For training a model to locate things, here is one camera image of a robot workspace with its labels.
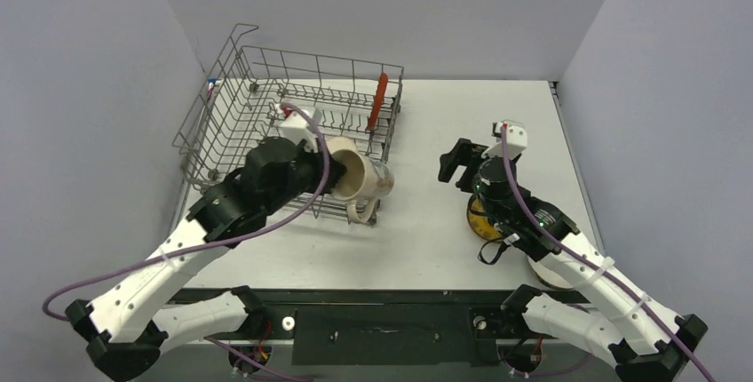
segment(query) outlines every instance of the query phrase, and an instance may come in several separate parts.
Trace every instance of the white table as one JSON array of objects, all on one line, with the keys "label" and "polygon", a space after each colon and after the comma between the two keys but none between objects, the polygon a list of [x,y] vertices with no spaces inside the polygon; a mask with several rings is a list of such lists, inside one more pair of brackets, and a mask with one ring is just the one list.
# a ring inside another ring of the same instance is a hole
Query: white table
[{"label": "white table", "polygon": [[[520,251],[506,251],[492,267],[476,259],[483,242],[465,219],[469,196],[454,185],[462,171],[449,184],[437,181],[439,157],[458,138],[492,145],[491,124],[503,119],[527,128],[520,185],[557,205],[602,249],[548,83],[406,80],[401,104],[389,156],[395,189],[382,201],[374,227],[306,213],[240,244],[187,287],[514,290],[527,283],[542,288]],[[188,206],[198,197],[191,189]],[[268,223],[287,214],[280,211]]]}]

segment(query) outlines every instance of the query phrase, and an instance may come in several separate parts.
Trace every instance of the mug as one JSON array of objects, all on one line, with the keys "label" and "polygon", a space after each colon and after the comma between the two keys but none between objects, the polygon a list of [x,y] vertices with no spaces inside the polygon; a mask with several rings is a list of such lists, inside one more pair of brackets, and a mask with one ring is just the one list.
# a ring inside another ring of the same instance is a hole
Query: mug
[{"label": "mug", "polygon": [[[378,199],[390,194],[395,185],[395,177],[385,164],[361,154],[355,141],[343,136],[327,139],[327,149],[332,159],[345,166],[345,175],[332,187],[335,198],[348,202],[348,219],[367,224]],[[363,213],[356,204],[359,199],[369,199]]]}]

